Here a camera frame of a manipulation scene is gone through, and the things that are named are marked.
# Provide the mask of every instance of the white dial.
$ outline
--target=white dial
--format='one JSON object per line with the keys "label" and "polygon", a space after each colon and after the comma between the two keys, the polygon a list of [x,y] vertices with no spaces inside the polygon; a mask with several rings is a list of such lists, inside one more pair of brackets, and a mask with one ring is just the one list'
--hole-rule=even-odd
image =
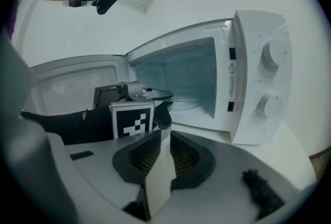
{"label": "white dial", "polygon": [[266,62],[275,67],[284,65],[288,57],[288,48],[285,43],[279,39],[268,41],[263,46],[262,52]]}
{"label": "white dial", "polygon": [[268,118],[280,114],[283,107],[283,99],[274,91],[264,94],[258,105],[258,112]]}

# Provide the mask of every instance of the white countertop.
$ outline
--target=white countertop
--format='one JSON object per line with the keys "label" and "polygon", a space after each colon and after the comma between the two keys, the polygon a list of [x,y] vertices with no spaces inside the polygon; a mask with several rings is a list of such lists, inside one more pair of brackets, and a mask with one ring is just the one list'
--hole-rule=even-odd
{"label": "white countertop", "polygon": [[[175,123],[172,124],[172,130],[231,144],[228,132],[195,128]],[[236,146],[247,150],[259,158],[300,190],[317,181],[313,166],[305,150],[284,121],[281,122],[270,144]]]}

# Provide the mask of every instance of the microwave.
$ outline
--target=microwave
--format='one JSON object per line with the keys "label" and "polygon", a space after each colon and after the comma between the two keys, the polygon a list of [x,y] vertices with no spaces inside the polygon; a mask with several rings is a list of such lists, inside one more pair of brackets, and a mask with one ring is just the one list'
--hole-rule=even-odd
{"label": "microwave", "polygon": [[123,55],[77,56],[32,67],[38,82],[24,110],[67,114],[93,108],[96,87],[139,81],[173,94],[172,122],[228,131],[233,143],[265,144],[284,115],[292,52],[282,15],[237,10]]}

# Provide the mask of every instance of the black rectangular mark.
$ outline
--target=black rectangular mark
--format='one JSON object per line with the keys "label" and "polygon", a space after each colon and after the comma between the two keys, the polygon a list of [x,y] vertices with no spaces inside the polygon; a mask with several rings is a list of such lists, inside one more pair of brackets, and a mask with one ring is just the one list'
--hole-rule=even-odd
{"label": "black rectangular mark", "polygon": [[79,159],[86,158],[91,155],[94,155],[94,153],[91,151],[87,151],[87,152],[79,152],[79,153],[71,154],[70,157],[72,160],[79,160]]}
{"label": "black rectangular mark", "polygon": [[236,55],[236,49],[235,48],[229,48],[229,52],[230,52],[230,60],[236,60],[237,59],[237,55]]}
{"label": "black rectangular mark", "polygon": [[234,108],[234,102],[229,102],[228,103],[228,112],[233,112],[233,108]]}

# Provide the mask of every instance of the wooden floor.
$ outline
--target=wooden floor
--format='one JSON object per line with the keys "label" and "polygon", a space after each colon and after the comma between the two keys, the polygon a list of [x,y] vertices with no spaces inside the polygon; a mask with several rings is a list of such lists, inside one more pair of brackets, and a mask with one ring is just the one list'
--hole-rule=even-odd
{"label": "wooden floor", "polygon": [[314,167],[316,178],[319,181],[330,161],[331,158],[331,150],[319,155],[318,157],[314,157],[310,159],[312,166]]}

